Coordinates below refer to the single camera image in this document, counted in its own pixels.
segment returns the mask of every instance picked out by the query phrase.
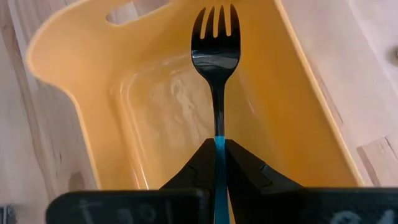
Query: blue tape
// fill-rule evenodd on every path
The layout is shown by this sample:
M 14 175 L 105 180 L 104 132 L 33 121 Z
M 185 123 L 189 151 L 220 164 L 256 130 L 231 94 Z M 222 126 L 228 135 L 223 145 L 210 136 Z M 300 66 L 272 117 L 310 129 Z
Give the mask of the blue tape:
M 216 136 L 215 224 L 229 224 L 228 191 L 226 187 L 225 137 Z

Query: fork neck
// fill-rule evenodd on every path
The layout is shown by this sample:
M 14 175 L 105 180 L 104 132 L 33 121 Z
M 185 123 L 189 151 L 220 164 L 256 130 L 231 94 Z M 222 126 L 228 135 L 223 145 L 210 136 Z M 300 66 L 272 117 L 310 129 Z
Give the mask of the fork neck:
M 216 136 L 224 136 L 224 85 L 211 86 Z

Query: yellow container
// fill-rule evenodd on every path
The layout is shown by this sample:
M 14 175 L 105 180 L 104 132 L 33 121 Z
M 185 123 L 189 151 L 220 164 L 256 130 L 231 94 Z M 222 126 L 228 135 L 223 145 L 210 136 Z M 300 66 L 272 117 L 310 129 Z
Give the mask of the yellow container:
M 106 15 L 125 2 L 59 11 L 36 33 L 27 63 L 73 100 L 99 188 L 156 189 L 214 135 L 210 88 L 192 65 L 190 38 L 199 11 L 221 3 L 174 0 L 110 24 Z M 242 55 L 226 85 L 226 137 L 302 185 L 361 185 L 281 3 L 232 3 Z

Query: black fork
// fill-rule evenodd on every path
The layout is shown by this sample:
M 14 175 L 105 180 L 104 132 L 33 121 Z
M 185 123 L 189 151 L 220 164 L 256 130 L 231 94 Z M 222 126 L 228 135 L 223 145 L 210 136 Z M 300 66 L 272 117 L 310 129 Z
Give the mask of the black fork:
M 241 34 L 238 13 L 231 5 L 231 35 L 227 36 L 224 7 L 220 9 L 218 35 L 213 35 L 214 7 L 207 20 L 205 38 L 200 38 L 206 8 L 195 21 L 191 41 L 193 66 L 207 80 L 213 98 L 216 141 L 215 223 L 229 224 L 228 192 L 226 187 L 226 153 L 224 138 L 224 89 L 228 78 L 238 66 L 241 56 Z

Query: wooden surface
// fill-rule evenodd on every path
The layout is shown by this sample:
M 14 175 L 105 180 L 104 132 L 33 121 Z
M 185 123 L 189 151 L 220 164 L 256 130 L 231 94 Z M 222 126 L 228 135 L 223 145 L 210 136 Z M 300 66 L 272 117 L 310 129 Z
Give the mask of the wooden surface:
M 0 203 L 43 223 L 54 197 L 95 189 L 75 109 L 36 80 L 21 55 L 46 18 L 73 0 L 0 1 Z M 108 16 L 136 19 L 165 0 Z M 398 18 L 395 0 L 282 0 L 367 185 L 398 185 Z

